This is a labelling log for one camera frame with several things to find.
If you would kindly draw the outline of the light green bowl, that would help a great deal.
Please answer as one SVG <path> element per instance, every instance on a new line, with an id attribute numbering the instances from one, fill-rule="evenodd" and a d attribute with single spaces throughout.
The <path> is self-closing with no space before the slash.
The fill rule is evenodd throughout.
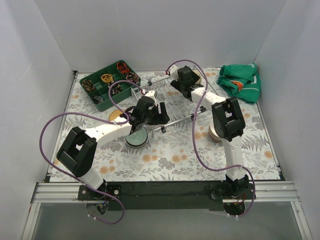
<path id="1" fill-rule="evenodd" d="M 140 144 L 148 140 L 148 133 L 145 128 L 142 128 L 130 135 L 125 136 L 124 139 L 132 144 Z"/>

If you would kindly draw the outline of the tan bowl front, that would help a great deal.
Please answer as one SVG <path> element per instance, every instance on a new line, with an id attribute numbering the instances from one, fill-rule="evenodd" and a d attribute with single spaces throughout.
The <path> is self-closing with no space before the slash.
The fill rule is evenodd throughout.
<path id="1" fill-rule="evenodd" d="M 114 121 L 117 117 L 119 117 L 121 114 L 123 114 L 123 112 L 119 109 L 114 110 L 110 115 L 108 120 L 109 121 Z"/>

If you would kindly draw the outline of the dark patterned bowl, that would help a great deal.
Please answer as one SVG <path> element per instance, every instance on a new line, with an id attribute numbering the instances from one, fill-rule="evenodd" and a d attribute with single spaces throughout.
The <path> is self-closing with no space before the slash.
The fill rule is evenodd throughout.
<path id="1" fill-rule="evenodd" d="M 139 148 L 142 148 L 143 146 L 146 145 L 146 141 L 140 143 L 140 144 L 132 144 L 130 142 L 128 142 L 127 140 L 125 141 L 125 144 L 130 147 L 130 148 L 134 148 L 134 149 L 139 149 Z"/>

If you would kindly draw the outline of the beige bowl back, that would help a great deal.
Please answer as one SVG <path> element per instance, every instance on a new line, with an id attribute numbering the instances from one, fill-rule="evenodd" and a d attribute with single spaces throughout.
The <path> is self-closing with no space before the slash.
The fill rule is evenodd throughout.
<path id="1" fill-rule="evenodd" d="M 201 84 L 202 83 L 202 76 L 201 76 L 200 72 L 198 70 L 194 70 L 193 72 L 198 76 L 198 80 L 196 81 L 196 84 Z"/>

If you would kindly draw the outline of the cream embossed bowl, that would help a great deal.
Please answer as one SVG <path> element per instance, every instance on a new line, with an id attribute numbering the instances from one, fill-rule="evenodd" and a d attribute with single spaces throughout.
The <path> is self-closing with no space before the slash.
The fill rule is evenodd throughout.
<path id="1" fill-rule="evenodd" d="M 208 132 L 211 136 L 215 137 L 216 133 L 215 133 L 215 128 L 214 128 L 214 124 L 211 122 L 209 127 L 208 127 Z"/>

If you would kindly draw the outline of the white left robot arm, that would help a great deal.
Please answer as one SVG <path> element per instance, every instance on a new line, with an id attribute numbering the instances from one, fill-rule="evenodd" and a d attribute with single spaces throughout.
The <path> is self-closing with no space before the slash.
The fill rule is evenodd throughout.
<path id="1" fill-rule="evenodd" d="M 134 134 L 145 125 L 167 124 L 169 120 L 164 102 L 157 104 L 153 98 L 143 96 L 135 106 L 127 108 L 110 123 L 87 129 L 72 128 L 56 157 L 74 177 L 90 186 L 89 194 L 95 200 L 101 200 L 107 191 L 103 185 L 106 181 L 93 168 L 96 150 L 118 138 Z"/>

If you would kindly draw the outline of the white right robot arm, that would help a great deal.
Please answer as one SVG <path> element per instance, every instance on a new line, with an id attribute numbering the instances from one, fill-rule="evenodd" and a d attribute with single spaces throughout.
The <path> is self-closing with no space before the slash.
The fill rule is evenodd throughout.
<path id="1" fill-rule="evenodd" d="M 166 74 L 172 78 L 170 85 L 193 103 L 196 103 L 192 120 L 192 144 L 198 162 L 212 172 L 225 171 L 224 187 L 220 193 L 237 199 L 249 187 L 249 176 L 243 166 L 242 135 L 246 126 L 239 102 L 236 98 L 225 98 L 208 90 L 208 83 L 203 86 L 198 83 L 199 76 L 185 66 L 178 68 L 170 66 Z M 214 169 L 203 163 L 197 150 L 195 140 L 195 123 L 197 112 L 204 107 L 212 113 L 213 128 L 216 135 L 221 139 L 224 147 L 226 167 Z"/>

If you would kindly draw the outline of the dark floral roll middle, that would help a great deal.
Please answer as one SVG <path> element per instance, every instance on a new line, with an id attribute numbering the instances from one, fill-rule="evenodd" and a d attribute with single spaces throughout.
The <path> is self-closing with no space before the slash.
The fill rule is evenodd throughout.
<path id="1" fill-rule="evenodd" d="M 121 93 L 123 91 L 121 85 L 119 83 L 116 83 L 113 87 L 110 87 L 110 91 L 111 91 L 111 94 L 113 96 Z"/>

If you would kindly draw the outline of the dark floral roll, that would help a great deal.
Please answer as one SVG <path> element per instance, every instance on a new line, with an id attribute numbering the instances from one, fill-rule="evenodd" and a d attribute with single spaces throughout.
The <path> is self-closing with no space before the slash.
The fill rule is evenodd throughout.
<path id="1" fill-rule="evenodd" d="M 119 83 L 116 83 L 113 87 L 110 87 L 110 91 L 111 91 L 111 94 L 113 96 L 121 93 L 123 91 L 121 85 Z"/>
<path id="2" fill-rule="evenodd" d="M 140 77 L 135 72 L 129 72 L 126 75 L 126 80 L 134 84 L 138 84 L 141 81 Z"/>

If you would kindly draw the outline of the dark floral roll right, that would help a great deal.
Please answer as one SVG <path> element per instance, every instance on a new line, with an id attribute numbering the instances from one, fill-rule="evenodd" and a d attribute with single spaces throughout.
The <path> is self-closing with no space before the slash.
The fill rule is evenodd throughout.
<path id="1" fill-rule="evenodd" d="M 126 75 L 126 80 L 134 84 L 138 84 L 141 81 L 140 77 L 135 72 L 129 72 Z"/>

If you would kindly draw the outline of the grey roll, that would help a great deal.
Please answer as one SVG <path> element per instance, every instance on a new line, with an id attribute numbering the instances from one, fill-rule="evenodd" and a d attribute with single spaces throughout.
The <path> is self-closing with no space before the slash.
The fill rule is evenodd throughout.
<path id="1" fill-rule="evenodd" d="M 92 100 L 96 105 L 101 104 L 104 101 L 103 97 L 98 95 L 93 96 Z"/>

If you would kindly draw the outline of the orange black roll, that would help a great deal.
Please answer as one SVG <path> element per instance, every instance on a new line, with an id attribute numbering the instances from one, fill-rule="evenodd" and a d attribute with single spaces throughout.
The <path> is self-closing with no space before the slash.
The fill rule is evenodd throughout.
<path id="1" fill-rule="evenodd" d="M 130 72 L 130 68 L 127 66 L 125 62 L 121 62 L 121 61 L 117 62 L 116 68 L 122 75 L 126 75 Z"/>

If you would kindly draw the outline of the yellow patterned roll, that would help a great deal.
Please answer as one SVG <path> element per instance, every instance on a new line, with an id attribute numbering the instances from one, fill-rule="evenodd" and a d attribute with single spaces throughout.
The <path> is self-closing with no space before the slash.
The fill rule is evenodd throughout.
<path id="1" fill-rule="evenodd" d="M 109 73 L 103 74 L 100 78 L 105 84 L 110 84 L 114 82 L 113 76 Z"/>

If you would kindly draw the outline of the green cloth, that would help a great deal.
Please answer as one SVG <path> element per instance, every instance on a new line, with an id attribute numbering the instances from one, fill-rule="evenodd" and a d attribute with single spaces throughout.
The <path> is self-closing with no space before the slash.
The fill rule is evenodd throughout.
<path id="1" fill-rule="evenodd" d="M 223 65 L 219 71 L 217 84 L 230 97 L 248 104 L 255 104 L 261 93 L 261 79 L 258 66 L 250 64 Z"/>

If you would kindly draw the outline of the green compartment tray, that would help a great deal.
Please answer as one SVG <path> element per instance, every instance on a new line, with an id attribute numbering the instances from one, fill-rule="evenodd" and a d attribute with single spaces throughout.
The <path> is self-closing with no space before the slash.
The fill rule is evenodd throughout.
<path id="1" fill-rule="evenodd" d="M 86 90 L 83 88 L 83 90 L 86 92 L 86 94 L 89 96 L 89 98 L 91 99 L 91 101 L 93 102 L 93 96 L 102 96 L 104 101 L 100 104 L 95 104 L 93 102 L 93 104 L 95 105 L 95 107 L 97 108 L 98 111 L 103 112 L 109 108 L 111 108 L 113 106 L 110 98 L 113 99 L 113 101 L 115 103 L 119 103 L 125 99 L 127 99 L 128 97 L 130 97 L 132 95 L 131 93 L 131 89 L 134 87 L 132 84 L 127 83 L 127 82 L 121 82 L 122 80 L 126 80 L 126 75 L 121 74 L 118 69 L 117 69 L 117 63 L 118 62 L 124 62 L 126 63 L 124 60 L 119 60 L 115 63 L 112 63 L 94 73 L 91 73 L 90 75 L 82 78 L 79 83 L 82 86 L 82 81 L 83 80 L 90 80 L 92 81 L 92 83 L 94 84 L 96 90 L 93 92 L 86 92 Z M 136 73 L 130 66 L 128 63 L 126 63 L 126 65 L 129 67 L 130 72 L 134 72 Z M 101 76 L 104 74 L 111 74 L 113 77 L 113 82 L 109 83 L 109 84 L 105 84 L 102 80 L 101 80 Z M 111 94 L 111 89 L 110 87 L 113 87 L 115 84 L 120 84 L 121 88 L 122 88 L 122 92 L 117 94 L 117 95 L 112 95 Z"/>

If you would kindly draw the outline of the dark patterned roll left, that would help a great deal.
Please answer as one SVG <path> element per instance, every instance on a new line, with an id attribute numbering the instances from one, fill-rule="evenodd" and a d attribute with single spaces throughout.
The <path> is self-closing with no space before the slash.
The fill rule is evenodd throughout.
<path id="1" fill-rule="evenodd" d="M 96 90 L 95 85 L 93 84 L 93 82 L 89 79 L 84 79 L 82 81 L 82 87 L 85 89 L 85 91 L 87 93 L 91 93 L 94 92 Z"/>

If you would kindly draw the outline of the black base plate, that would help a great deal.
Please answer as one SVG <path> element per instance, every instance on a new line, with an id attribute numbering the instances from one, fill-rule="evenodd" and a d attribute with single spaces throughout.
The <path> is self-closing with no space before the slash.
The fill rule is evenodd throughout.
<path id="1" fill-rule="evenodd" d="M 108 201 L 110 211 L 186 210 L 223 211 L 224 201 L 242 203 L 255 197 L 252 183 L 232 187 L 218 181 L 122 181 L 102 185 L 98 192 L 81 185 L 77 199 L 88 203 Z"/>

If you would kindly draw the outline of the aluminium frame rail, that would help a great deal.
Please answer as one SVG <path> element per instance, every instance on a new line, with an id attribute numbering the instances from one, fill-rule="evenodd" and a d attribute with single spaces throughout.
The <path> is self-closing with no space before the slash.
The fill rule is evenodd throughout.
<path id="1" fill-rule="evenodd" d="M 258 181 L 252 200 L 209 209 L 110 211 L 90 217 L 98 203 L 78 200 L 80 184 L 36 185 L 24 240 L 310 240 L 291 181 Z"/>

